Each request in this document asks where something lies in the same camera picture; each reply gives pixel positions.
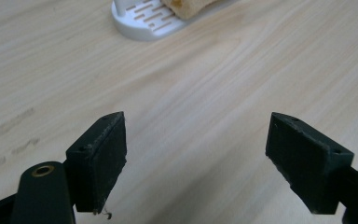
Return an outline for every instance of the screw hole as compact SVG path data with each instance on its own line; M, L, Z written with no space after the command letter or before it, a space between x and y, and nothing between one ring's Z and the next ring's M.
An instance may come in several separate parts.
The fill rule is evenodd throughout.
M32 172L32 176L40 177L40 176L44 176L44 175L49 175L51 172L53 172L53 170L54 170L54 166L51 166L51 165L41 166L41 167L36 168Z

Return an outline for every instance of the wood grain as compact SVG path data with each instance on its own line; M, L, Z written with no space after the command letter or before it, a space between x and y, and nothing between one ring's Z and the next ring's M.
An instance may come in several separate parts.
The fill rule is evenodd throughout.
M355 152L358 1L239 0L157 42L107 0L0 0L0 199L99 117L124 111L128 163L77 223L339 223L313 216L266 158L269 116Z

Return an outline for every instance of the wooden table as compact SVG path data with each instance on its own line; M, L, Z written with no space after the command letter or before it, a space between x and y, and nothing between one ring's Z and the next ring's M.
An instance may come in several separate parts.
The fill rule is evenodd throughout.
M113 217L77 223L339 223L313 216L265 156L272 111L352 150L358 1L239 0L156 42L115 28L108 0L0 0L0 199L124 111Z

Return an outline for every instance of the bread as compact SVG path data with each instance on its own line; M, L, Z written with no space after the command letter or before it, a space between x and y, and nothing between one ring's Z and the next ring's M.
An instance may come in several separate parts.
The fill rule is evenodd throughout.
M203 8L218 0L161 0L167 7L183 20L197 15Z

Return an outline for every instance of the light wood surface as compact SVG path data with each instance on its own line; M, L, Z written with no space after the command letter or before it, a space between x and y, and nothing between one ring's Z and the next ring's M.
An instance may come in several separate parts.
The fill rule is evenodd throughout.
M0 199L99 117L124 111L113 217L77 223L340 223L313 216L265 156L269 117L355 153L358 0L239 0L157 42L107 0L0 0Z

